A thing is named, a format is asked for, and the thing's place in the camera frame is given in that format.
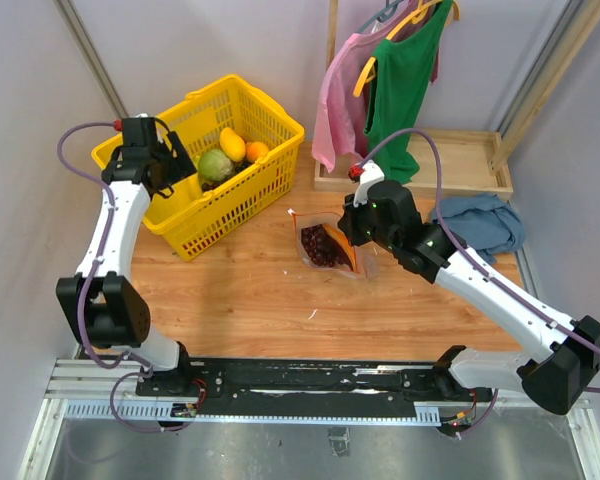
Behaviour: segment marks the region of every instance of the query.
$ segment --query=yellow plastic basket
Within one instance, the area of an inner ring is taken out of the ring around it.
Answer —
[[[228,75],[189,93],[158,117],[178,133],[192,159],[219,148],[224,127],[270,149],[212,192],[202,193],[196,174],[177,183],[170,198],[153,197],[144,224],[162,235],[183,260],[199,255],[291,190],[304,129],[271,97],[239,76]],[[93,149],[100,168],[121,142],[121,135],[116,135]]]

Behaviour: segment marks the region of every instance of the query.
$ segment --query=blue cloth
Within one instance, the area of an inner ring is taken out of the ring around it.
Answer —
[[[495,194],[444,198],[440,213],[449,228],[491,264],[496,263],[493,254],[520,250],[526,237],[518,215]],[[437,223],[436,219],[434,210],[431,220]]]

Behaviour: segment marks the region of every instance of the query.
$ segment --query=yellow hanger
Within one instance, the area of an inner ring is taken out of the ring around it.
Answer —
[[[427,3],[423,3],[423,1],[424,0],[418,0],[418,7],[405,18],[403,18],[402,21],[398,25],[396,25],[393,28],[393,30],[389,32],[389,35],[386,36],[387,40],[392,40],[393,37],[395,37],[398,34],[398,32],[402,29],[402,27],[404,27],[408,23],[415,24],[422,21],[422,19],[424,19],[425,15],[427,14],[429,8],[442,2],[442,0],[431,0]],[[455,1],[453,2],[453,20],[460,20],[460,7],[458,7],[458,4]],[[360,76],[358,77],[356,86],[353,89],[354,97],[359,97],[360,95],[362,95],[362,89],[364,88],[364,85],[375,78],[375,64],[376,57],[369,58],[367,64],[362,69],[362,72],[360,72]]]

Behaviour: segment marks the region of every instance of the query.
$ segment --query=metal floor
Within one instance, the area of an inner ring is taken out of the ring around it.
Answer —
[[[47,479],[584,478],[567,419],[533,408],[497,409],[463,441],[395,426],[351,427],[349,438],[348,448],[331,443],[324,425],[197,423],[143,435],[65,420]]]

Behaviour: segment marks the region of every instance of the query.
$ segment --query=clothes hanger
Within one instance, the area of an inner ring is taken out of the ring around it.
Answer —
[[[429,8],[441,2],[442,0],[431,0],[427,3],[423,3],[423,0],[418,0],[418,7],[409,15],[407,15],[398,25],[396,25],[394,29],[389,32],[389,35],[386,36],[386,39],[392,40],[393,37],[400,32],[402,27],[408,23],[416,23],[416,18],[423,19]],[[460,20],[460,7],[458,7],[458,4],[455,1],[453,2],[453,17],[452,20],[447,22],[447,25],[453,20]],[[362,69],[362,72],[360,72],[356,86],[353,89],[354,97],[357,98],[362,95],[362,89],[364,88],[364,85],[375,78],[375,70],[373,69],[375,68],[376,60],[376,57],[369,58],[367,64]]]
[[[398,10],[398,5],[404,1],[405,0],[396,0],[395,2],[391,3],[390,0],[385,0],[386,6],[379,12],[376,12],[369,20],[367,20],[358,29],[358,33],[363,34],[376,20],[379,22],[386,22],[389,20],[395,15],[396,11]]]

